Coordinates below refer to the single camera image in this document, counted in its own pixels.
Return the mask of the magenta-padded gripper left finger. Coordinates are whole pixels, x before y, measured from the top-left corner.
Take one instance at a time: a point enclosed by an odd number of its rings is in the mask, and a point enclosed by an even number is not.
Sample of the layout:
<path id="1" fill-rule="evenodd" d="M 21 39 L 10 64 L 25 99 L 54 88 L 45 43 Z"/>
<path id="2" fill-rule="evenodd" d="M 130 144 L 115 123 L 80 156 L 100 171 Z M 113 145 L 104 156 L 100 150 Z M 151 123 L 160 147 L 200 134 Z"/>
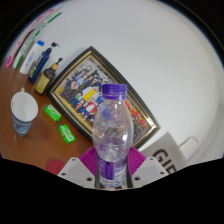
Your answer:
<path id="1" fill-rule="evenodd" d="M 93 147 L 79 158 L 71 157 L 58 176 L 84 188 L 94 188 L 97 175 L 97 155 Z"/>

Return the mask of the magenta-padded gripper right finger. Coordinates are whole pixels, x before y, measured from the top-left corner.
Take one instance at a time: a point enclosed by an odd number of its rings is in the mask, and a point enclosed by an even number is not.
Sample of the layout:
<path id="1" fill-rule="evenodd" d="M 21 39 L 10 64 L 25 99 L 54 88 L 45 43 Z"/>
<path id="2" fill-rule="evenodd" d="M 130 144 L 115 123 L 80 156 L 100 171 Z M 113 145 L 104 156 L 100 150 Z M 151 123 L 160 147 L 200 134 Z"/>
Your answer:
<path id="1" fill-rule="evenodd" d="M 146 157 L 132 148 L 128 155 L 127 187 L 140 188 L 168 175 L 155 157 Z"/>

